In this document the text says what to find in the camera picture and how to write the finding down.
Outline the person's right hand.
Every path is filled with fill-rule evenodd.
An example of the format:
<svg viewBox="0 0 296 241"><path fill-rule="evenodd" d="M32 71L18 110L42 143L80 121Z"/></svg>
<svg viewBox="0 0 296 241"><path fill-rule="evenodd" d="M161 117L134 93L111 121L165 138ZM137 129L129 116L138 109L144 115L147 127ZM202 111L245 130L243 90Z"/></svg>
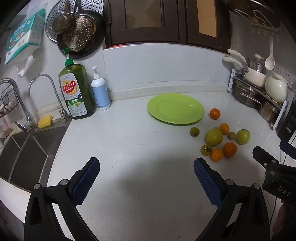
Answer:
<svg viewBox="0 0 296 241"><path fill-rule="evenodd" d="M287 218L287 205L283 202L279 211L275 223L273 225L273 234L278 235L285 226L285 220Z"/></svg>

